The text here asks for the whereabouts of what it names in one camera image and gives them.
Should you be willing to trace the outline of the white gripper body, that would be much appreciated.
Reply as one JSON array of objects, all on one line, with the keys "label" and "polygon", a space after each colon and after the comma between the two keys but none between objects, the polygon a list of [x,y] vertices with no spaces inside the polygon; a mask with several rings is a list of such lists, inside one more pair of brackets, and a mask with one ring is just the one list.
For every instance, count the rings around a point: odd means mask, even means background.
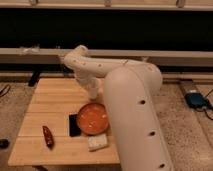
[{"label": "white gripper body", "polygon": [[93,81],[97,79],[92,74],[83,72],[83,71],[76,71],[75,72],[75,79],[78,84],[87,92],[90,98],[90,89]]}]

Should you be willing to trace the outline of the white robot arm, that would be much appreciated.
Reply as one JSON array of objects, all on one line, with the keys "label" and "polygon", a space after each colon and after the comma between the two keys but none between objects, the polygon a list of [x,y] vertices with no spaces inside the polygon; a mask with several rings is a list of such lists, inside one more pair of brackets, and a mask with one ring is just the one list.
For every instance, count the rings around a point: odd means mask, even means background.
[{"label": "white robot arm", "polygon": [[130,59],[92,58],[84,45],[64,57],[66,67],[90,98],[103,90],[122,171],[174,171],[152,96],[162,86],[154,64]]}]

